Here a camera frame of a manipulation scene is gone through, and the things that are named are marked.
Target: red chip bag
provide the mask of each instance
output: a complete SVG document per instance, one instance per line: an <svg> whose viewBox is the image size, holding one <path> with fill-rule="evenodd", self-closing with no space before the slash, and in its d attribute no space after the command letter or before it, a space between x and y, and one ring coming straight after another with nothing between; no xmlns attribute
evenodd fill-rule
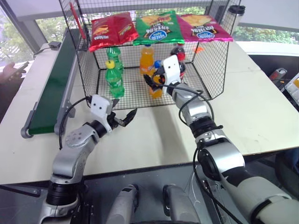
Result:
<svg viewBox="0 0 299 224"><path fill-rule="evenodd" d="M123 44L137 37L129 12L92 20L92 43L89 51Z"/></svg>

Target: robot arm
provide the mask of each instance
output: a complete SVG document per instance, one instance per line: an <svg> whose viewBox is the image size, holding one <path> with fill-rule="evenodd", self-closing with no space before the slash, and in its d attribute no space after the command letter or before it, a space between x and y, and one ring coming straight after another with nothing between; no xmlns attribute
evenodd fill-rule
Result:
<svg viewBox="0 0 299 224"><path fill-rule="evenodd" d="M195 94L171 88L192 90L185 83L180 83L177 68L173 72L172 67L177 64L176 56L163 61L165 84L169 85L164 86L163 91L170 94L177 107L181 108ZM221 130L222 126L214 123L203 101L199 98L190 101L182 109L182 114L196 139L198 161L203 172L208 178L222 183L249 223L299 223L299 202L268 180L246 171L242 154Z"/></svg>
<svg viewBox="0 0 299 224"><path fill-rule="evenodd" d="M39 224L49 222L49 217L69 217L79 208L78 193L82 187L85 163L100 138L118 125L125 127L134 118L137 109L132 110L124 120L115 117L112 108L118 100L108 100L93 95L91 112L95 120L69 133L63 148L53 162L48 194L43 202Z"/></svg>

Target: silver cylinder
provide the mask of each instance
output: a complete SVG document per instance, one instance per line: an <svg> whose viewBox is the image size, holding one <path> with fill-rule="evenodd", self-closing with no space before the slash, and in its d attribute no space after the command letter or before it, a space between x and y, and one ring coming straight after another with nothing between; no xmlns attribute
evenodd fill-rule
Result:
<svg viewBox="0 0 299 224"><path fill-rule="evenodd" d="M245 6L232 5L228 8L222 27L232 35L245 13Z"/></svg>

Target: tabletop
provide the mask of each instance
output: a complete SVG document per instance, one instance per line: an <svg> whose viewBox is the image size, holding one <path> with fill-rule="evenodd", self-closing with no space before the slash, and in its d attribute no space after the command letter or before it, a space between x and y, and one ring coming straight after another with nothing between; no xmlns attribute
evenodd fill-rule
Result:
<svg viewBox="0 0 299 224"><path fill-rule="evenodd" d="M36 57L0 124L0 184L48 180L58 153L58 136L23 139L20 130L38 101L57 52ZM84 96L77 74L71 102ZM299 114L260 68L235 43L228 51L224 92L210 101L215 123L243 155L299 146ZM124 118L129 110L115 111ZM66 132L91 121L85 103L76 106ZM175 105L139 108L125 128L105 135L89 156L85 175L192 161L196 148L191 130L179 121Z"/></svg>

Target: metal wire basket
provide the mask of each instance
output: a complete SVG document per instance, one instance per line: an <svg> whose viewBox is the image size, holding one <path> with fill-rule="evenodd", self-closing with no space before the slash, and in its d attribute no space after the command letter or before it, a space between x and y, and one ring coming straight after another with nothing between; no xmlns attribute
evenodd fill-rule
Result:
<svg viewBox="0 0 299 224"><path fill-rule="evenodd" d="M121 12L130 12L133 23L136 18L155 15L170 10L177 14L202 14L214 17L230 34L234 19L226 17L229 6L239 5L240 0L59 0L68 29L76 48L78 66L81 74L84 93L86 96L100 94L112 99L109 87L105 81L107 60L106 48L90 53L91 20L103 18ZM74 41L78 29L76 18L71 11L72 4L79 23L86 35L78 42ZM186 42L184 45L186 71L184 82L196 90L202 90L203 95L213 99L223 93L228 56L228 42ZM125 96L120 98L115 109L130 109L137 107L159 106L173 104L170 96L163 95L153 99L149 87L139 73L139 58L142 46L133 46L132 42L118 46L121 50L124 65L123 82ZM173 44L153 44L155 60L163 60L170 55Z"/></svg>

